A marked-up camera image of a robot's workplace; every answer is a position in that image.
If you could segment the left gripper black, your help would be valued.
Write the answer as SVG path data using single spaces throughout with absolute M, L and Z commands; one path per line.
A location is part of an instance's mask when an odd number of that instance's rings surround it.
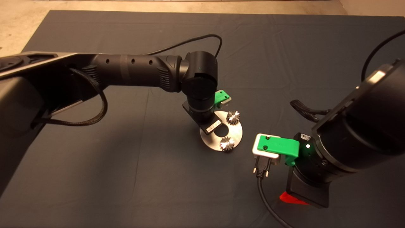
M 207 110 L 196 110 L 191 108 L 188 102 L 185 101 L 183 108 L 206 135 L 211 134 L 216 128 L 222 125 L 222 121 L 217 114 L 214 113 L 214 107 Z

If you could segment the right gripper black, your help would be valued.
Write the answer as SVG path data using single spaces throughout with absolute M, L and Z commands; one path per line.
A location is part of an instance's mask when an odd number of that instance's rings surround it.
M 328 208 L 329 188 L 330 183 L 315 183 L 304 177 L 296 167 L 290 167 L 286 192 L 283 192 L 279 199 L 288 204 Z

